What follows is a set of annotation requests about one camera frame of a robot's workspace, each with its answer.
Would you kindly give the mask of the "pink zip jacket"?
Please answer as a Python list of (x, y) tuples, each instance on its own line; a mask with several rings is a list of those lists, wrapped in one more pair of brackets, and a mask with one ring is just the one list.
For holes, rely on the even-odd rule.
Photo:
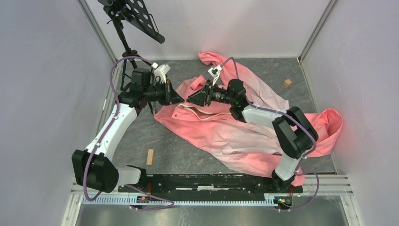
[[(244, 82), (247, 96), (255, 105), (286, 110), (289, 102), (247, 67), (228, 61), (214, 52), (198, 55), (205, 65), (221, 65), (222, 87), (231, 79)], [(202, 149), (231, 170), (253, 176), (271, 177), (280, 162), (282, 149), (276, 133), (266, 126), (235, 120), (230, 106), (212, 102), (200, 107), (187, 102), (162, 107), (154, 118), (166, 128)]]

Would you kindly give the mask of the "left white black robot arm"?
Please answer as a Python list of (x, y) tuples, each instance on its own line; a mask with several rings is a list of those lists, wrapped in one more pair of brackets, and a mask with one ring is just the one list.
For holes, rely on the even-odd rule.
[(153, 72), (143, 68), (133, 70), (131, 82), (117, 95), (112, 113), (95, 139), (84, 150), (75, 150), (72, 154), (78, 185), (105, 193), (125, 184), (137, 192), (147, 188), (144, 169), (134, 166), (118, 169), (112, 159), (126, 130), (146, 105), (184, 102), (166, 77), (169, 69), (168, 65), (160, 65)]

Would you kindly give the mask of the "black perforated music stand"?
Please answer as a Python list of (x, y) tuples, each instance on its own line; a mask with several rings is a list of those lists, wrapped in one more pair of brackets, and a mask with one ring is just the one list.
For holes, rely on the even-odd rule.
[(165, 37), (159, 33), (153, 15), (148, 12), (143, 0), (98, 0), (98, 2), (103, 5), (104, 12), (110, 18), (123, 44), (125, 49), (123, 57), (140, 56), (135, 49), (131, 49), (128, 45), (123, 32), (123, 21), (129, 22), (158, 43), (165, 42)]

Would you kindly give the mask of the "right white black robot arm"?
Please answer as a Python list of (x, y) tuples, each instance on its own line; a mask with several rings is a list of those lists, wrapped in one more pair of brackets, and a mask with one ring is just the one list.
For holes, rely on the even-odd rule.
[(271, 184), (277, 192), (290, 187), (301, 160), (316, 149), (319, 136), (300, 108), (291, 107), (283, 111), (256, 106), (247, 98), (240, 79), (230, 80), (227, 89), (207, 81), (186, 101), (201, 107), (210, 106), (212, 102), (230, 104), (229, 111), (235, 120), (274, 129), (283, 151), (279, 164), (271, 173)]

